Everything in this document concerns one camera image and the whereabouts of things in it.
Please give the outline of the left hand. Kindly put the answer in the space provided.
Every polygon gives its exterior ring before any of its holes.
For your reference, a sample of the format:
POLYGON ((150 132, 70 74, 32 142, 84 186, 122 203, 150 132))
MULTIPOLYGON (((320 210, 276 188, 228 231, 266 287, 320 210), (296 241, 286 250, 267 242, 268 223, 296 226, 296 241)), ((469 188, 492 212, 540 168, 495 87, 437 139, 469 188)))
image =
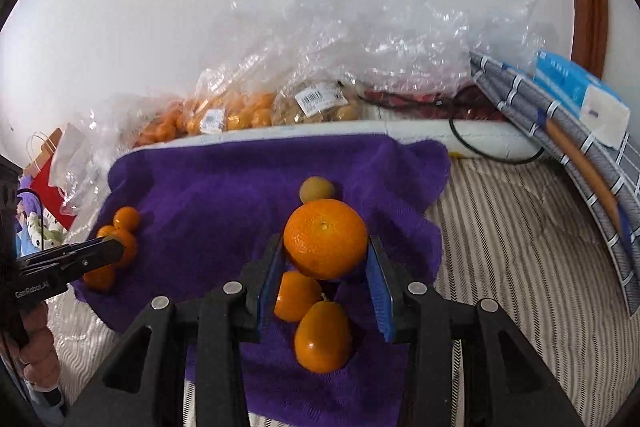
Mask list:
POLYGON ((61 375, 54 338, 48 327, 48 311, 47 303, 39 303, 23 317, 29 343, 18 350, 18 359, 24 365, 23 374, 26 381, 46 390, 56 387, 61 375))

